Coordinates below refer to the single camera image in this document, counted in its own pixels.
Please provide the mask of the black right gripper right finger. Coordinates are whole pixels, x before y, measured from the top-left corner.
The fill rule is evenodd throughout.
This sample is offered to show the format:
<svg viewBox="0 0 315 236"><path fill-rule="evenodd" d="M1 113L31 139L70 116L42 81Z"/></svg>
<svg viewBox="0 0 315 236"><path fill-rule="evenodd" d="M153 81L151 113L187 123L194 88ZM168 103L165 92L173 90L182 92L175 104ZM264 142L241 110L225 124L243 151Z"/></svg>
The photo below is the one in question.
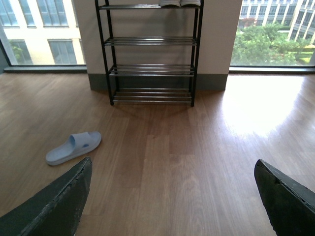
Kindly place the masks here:
<svg viewBox="0 0 315 236"><path fill-rule="evenodd" d="M269 221L278 236L315 234L315 193L259 159L254 178Z"/></svg>

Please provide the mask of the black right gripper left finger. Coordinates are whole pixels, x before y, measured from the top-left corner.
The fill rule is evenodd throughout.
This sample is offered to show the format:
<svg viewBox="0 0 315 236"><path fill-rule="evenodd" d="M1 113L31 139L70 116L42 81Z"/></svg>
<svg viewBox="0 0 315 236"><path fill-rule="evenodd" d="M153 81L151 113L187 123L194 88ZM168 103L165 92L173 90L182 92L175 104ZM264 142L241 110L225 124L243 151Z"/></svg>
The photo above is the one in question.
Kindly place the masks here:
<svg viewBox="0 0 315 236"><path fill-rule="evenodd" d="M0 218L2 236L73 236L92 178L86 157L33 197Z"/></svg>

